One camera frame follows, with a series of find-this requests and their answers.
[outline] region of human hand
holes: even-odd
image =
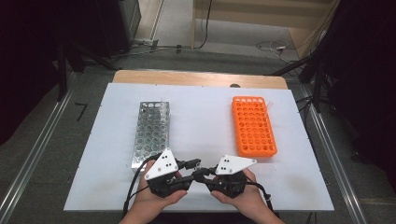
[[[257,182],[256,176],[249,169],[243,172],[251,181]],[[221,203],[233,205],[242,215],[256,223],[283,223],[267,207],[256,186],[246,185],[244,192],[233,199],[216,190],[210,194]]]
[[[145,172],[140,176],[137,190],[141,190],[149,185],[144,176],[154,162],[155,161],[149,161],[147,163]],[[177,172],[176,177],[181,177],[181,174]],[[177,203],[186,194],[186,190],[178,190],[168,197],[161,198],[152,194],[149,189],[142,190],[136,194],[131,209],[121,223],[149,223],[152,219],[158,216],[166,206]]]

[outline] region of black cable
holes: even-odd
[[[142,189],[138,190],[137,192],[133,193],[133,194],[131,195],[131,197],[129,198],[129,200],[131,200],[136,194],[138,194],[138,193],[140,193],[140,192],[142,192],[143,190],[148,189],[148,188],[149,188],[149,185],[147,185],[147,186],[145,186],[144,188],[142,188]]]
[[[257,188],[259,188],[262,191],[262,195],[264,196],[264,199],[265,199],[265,202],[267,203],[268,208],[271,210],[271,212],[275,213],[274,208],[271,203],[271,194],[267,194],[265,192],[265,188],[261,184],[259,184],[257,182],[241,182],[241,184],[253,185],[253,186],[256,186]]]
[[[302,45],[300,45],[299,47],[297,47],[296,49],[299,49],[300,47],[306,45],[309,41],[311,41],[311,39],[313,39],[315,37],[315,35],[318,34],[318,32],[324,27],[324,25],[328,22],[327,19],[329,19],[330,15],[332,14],[332,11],[335,9],[335,5],[337,5],[336,3],[334,5],[332,5],[332,8],[330,9],[329,13],[327,14],[326,18],[324,19],[323,23],[319,26],[319,28],[314,32],[313,35],[311,35],[311,37],[309,37]]]
[[[251,181],[251,182],[248,182],[248,181],[223,182],[223,183],[226,185],[253,185],[253,186],[256,186],[258,189],[260,189],[262,191],[262,195],[264,196],[264,199],[265,199],[265,202],[267,203],[268,208],[271,210],[271,212],[275,213],[274,208],[271,203],[271,194],[267,194],[267,192],[265,191],[265,188],[261,184],[259,184],[257,182],[253,182],[253,181]]]
[[[308,219],[306,220],[305,224],[309,224],[309,222],[311,222],[312,214],[313,214],[312,212],[309,213]]]
[[[306,129],[307,129],[306,121],[307,121],[307,118],[308,118],[308,112],[309,112],[309,108],[311,107],[311,105],[312,105],[312,101],[308,101],[306,103],[306,105],[304,106],[304,127]]]
[[[308,100],[308,102],[306,102],[306,104],[305,104],[303,107],[301,107],[301,108],[298,110],[298,112],[301,112],[301,111],[303,110],[303,111],[304,111],[304,114],[305,114],[306,108],[309,107],[309,106],[311,106],[311,104],[312,104],[312,99],[307,99],[307,100]]]
[[[206,26],[205,26],[205,40],[204,40],[204,42],[201,44],[200,47],[194,48],[194,49],[201,49],[201,48],[204,46],[204,44],[206,43],[206,40],[207,40],[207,26],[208,26],[208,24],[209,24],[209,16],[210,16],[210,9],[211,9],[211,8],[212,8],[212,0],[210,0],[210,2],[209,2],[209,9],[207,10]]]
[[[122,218],[124,218],[125,215],[128,213],[129,201],[131,201],[132,197],[134,195],[136,195],[136,193],[138,192],[137,191],[135,194],[131,195],[132,194],[132,190],[134,189],[134,183],[136,182],[136,179],[139,177],[140,171],[143,169],[143,167],[146,165],[146,163],[148,163],[149,161],[152,161],[152,160],[157,160],[160,157],[160,155],[161,155],[161,153],[159,153],[157,155],[154,155],[154,156],[148,157],[147,159],[145,159],[142,162],[142,164],[139,166],[139,168],[137,168],[136,173],[134,173],[134,179],[131,182],[131,187],[129,187],[128,195],[126,197],[126,200],[125,200],[125,203],[124,203],[124,206],[123,206],[123,209],[122,209]]]
[[[307,96],[307,97],[304,97],[304,98],[302,98],[302,99],[300,99],[300,100],[296,100],[296,103],[300,103],[301,101],[304,101],[304,100],[311,100],[312,99],[312,96]]]

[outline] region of floor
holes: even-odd
[[[158,17],[158,27],[153,32],[152,27],[147,25],[148,31],[139,31],[139,38],[159,39],[161,45],[188,45],[190,22],[175,18],[176,14],[172,13],[172,9],[175,9],[179,12],[177,15],[188,16],[189,13],[183,10],[182,4],[177,0],[164,0],[163,4],[158,0],[151,0],[151,6],[144,5],[149,2],[149,0],[141,1],[142,8],[151,8],[142,10],[143,17],[149,14],[149,11],[155,12],[163,6]],[[185,4],[184,7],[189,7],[189,2]],[[156,20],[157,15],[146,18]],[[147,21],[142,24],[154,26],[156,22]],[[287,62],[299,60],[293,45],[289,42],[290,37],[286,30],[281,27],[256,25],[249,28],[244,24],[221,25],[220,22],[211,21],[207,42],[200,50],[183,50],[179,54],[173,49],[145,53],[148,49],[142,48],[118,58],[114,64],[124,69],[265,75],[284,67],[287,63],[283,60]],[[268,44],[277,40],[287,41],[290,48],[283,52],[271,51]],[[267,45],[263,45],[262,48],[257,48],[256,44],[263,41],[269,42],[265,42]],[[296,100],[310,95],[312,91],[311,85],[302,85],[298,82],[299,72],[301,69],[296,69],[282,76],[287,80],[288,87]],[[106,85],[111,82],[113,76],[114,71],[108,71],[97,64],[88,66],[84,74],[72,74],[69,78],[69,95],[65,98],[67,101],[56,102],[58,89],[55,87],[26,118],[11,139],[0,146],[0,194],[4,195],[3,197],[11,192],[9,187],[15,183],[14,180],[18,178],[26,159],[31,156],[39,158],[33,164],[34,170],[28,174],[28,181],[19,186],[18,192],[21,195],[17,195],[15,207],[8,208],[12,213],[0,217],[3,218],[0,219],[1,223],[7,223],[5,220],[8,220],[8,223],[116,223],[120,220],[120,213],[116,212],[66,213],[63,211],[65,199]],[[82,117],[81,105],[87,105]],[[304,102],[299,103],[298,106],[304,106]],[[62,111],[56,118],[52,113],[54,108],[61,108]],[[343,128],[343,121],[336,114],[331,113],[327,105],[321,105],[321,108],[320,115],[310,108],[308,116],[302,113],[302,119],[306,118],[307,131],[311,135],[312,145],[317,153],[318,164],[327,183],[335,211],[317,212],[310,221],[308,221],[310,214],[302,212],[281,213],[281,218],[286,223],[394,223],[396,197],[385,174],[372,164],[351,159],[355,150],[350,145],[348,134]],[[351,215],[352,208],[348,206],[340,185],[342,182],[334,172],[332,160],[326,149],[326,139],[318,131],[318,116],[325,123],[332,147],[347,174],[347,180],[361,206],[364,219],[357,220]],[[48,127],[49,118],[55,118],[52,127]],[[45,139],[43,134],[46,132],[42,132],[43,130],[48,131],[49,136],[43,145],[38,146],[37,139]],[[35,155],[29,156],[29,153],[37,148],[41,150],[36,150]],[[0,215],[3,215],[5,210],[7,209],[2,205]],[[207,219],[197,214],[191,214],[191,220],[195,220],[196,223],[207,223]]]

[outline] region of white tabletop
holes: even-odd
[[[213,167],[223,154],[237,155],[231,108],[236,95],[261,96],[274,103],[269,116],[277,153],[249,167],[272,195],[274,209],[332,211],[291,91],[117,83],[108,84],[64,210],[122,210],[134,176],[131,162],[140,102],[170,103],[169,145],[178,160],[201,159],[203,167]],[[219,203],[205,185],[193,182],[188,195],[165,211],[235,209]]]

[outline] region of wire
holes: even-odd
[[[311,222],[312,214],[314,214],[314,223],[315,223],[315,224],[318,223],[318,221],[317,221],[317,213],[316,213],[316,212],[311,212],[311,213],[309,213],[308,219],[306,220],[305,224],[308,224],[308,223]]]
[[[142,189],[138,190],[137,192],[133,193],[133,194],[131,195],[131,197],[129,198],[129,200],[131,200],[136,194],[138,194],[138,193],[140,193],[140,192],[142,192],[143,190],[148,189],[148,188],[149,188],[149,185],[147,185],[147,186],[145,186],[144,188],[142,188]]]
[[[137,177],[140,174],[140,171],[142,170],[142,168],[146,165],[146,163],[148,163],[151,160],[157,160],[160,157],[161,153],[154,155],[154,156],[150,156],[147,159],[145,159],[142,164],[139,166],[139,168],[137,168],[136,173],[134,173],[134,179],[131,182],[131,186],[129,187],[128,190],[128,195],[126,196],[126,200],[122,209],[122,218],[125,217],[125,215],[128,213],[128,207],[129,207],[129,201],[131,201],[132,197],[134,195],[136,195],[136,193],[142,191],[143,189],[137,191],[135,194],[132,194],[132,190],[134,189],[134,183],[136,182]]]
[[[285,47],[285,49],[286,49],[287,46],[289,45],[289,42],[288,42],[288,41],[279,39],[279,40],[271,40],[271,41],[262,41],[262,42],[256,44],[256,48],[259,49],[259,50],[262,50],[262,51],[271,51],[279,60],[281,60],[282,62],[286,63],[285,67],[288,66],[288,64],[296,63],[296,62],[302,62],[302,63],[304,63],[303,65],[300,66],[300,68],[301,68],[302,66],[304,66],[304,65],[311,66],[310,64],[304,62],[303,59],[300,59],[300,60],[297,60],[297,61],[288,61],[288,60],[283,59],[283,58],[280,56],[280,54],[283,52],[283,50],[281,50],[279,53],[276,53],[276,52],[274,51],[274,49],[273,49],[273,44],[279,43],[279,42],[283,42],[283,43],[284,43],[284,45],[281,45],[281,46],[282,46],[282,47]],[[262,49],[261,44],[263,44],[263,43],[270,43],[269,49]],[[297,74],[297,76],[300,75],[295,69],[293,69],[293,71]]]
[[[301,101],[310,100],[310,99],[312,99],[312,96],[307,96],[307,97],[304,97],[303,99],[296,100],[296,103],[300,103]]]
[[[204,0],[201,0],[201,34],[204,39]]]
[[[151,48],[151,46],[149,46],[149,45],[143,45],[143,46],[135,47],[134,49],[138,49],[138,48]],[[128,56],[128,55],[140,55],[140,54],[146,54],[146,53],[157,52],[157,51],[161,51],[161,50],[165,50],[165,49],[194,50],[194,49],[191,49],[190,47],[187,47],[187,48],[176,48],[176,47],[162,47],[162,46],[157,46],[156,48],[159,48],[159,49],[151,49],[151,50],[149,50],[149,51],[143,51],[143,52],[137,52],[137,53],[119,54],[119,55],[115,55],[114,57],[123,57],[123,56]]]
[[[262,195],[264,196],[265,202],[267,203],[268,208],[273,212],[274,212],[274,208],[272,206],[271,203],[271,194],[267,194],[267,192],[265,192],[265,188],[257,183],[257,182],[253,182],[247,175],[245,175],[245,177],[250,181],[241,181],[241,182],[223,182],[226,185],[253,185],[256,186],[258,189],[260,189],[262,191]]]
[[[309,41],[311,41],[317,34],[318,32],[331,20],[328,20],[330,15],[332,14],[332,12],[335,9],[335,6],[337,5],[338,2],[334,3],[332,5],[332,8],[330,9],[329,13],[327,14],[326,18],[324,19],[323,23],[319,26],[319,28],[311,35],[311,37],[309,37],[302,45],[300,45],[299,47],[297,47],[296,49],[299,49],[300,47],[306,45],[309,43]]]
[[[209,16],[210,16],[210,9],[211,9],[211,8],[212,8],[212,0],[210,0],[210,2],[209,2],[209,9],[207,10],[206,26],[205,26],[205,39],[204,39],[204,42],[201,44],[200,47],[194,48],[194,49],[201,49],[201,48],[204,46],[204,44],[206,43],[206,40],[207,40],[207,26],[208,26],[208,24],[209,24]]]
[[[308,112],[309,112],[309,109],[310,109],[311,105],[312,105],[312,100],[309,100],[309,101],[306,103],[306,105],[304,106],[304,127],[305,127],[306,129],[307,129],[306,123],[307,123],[307,118],[308,118]]]

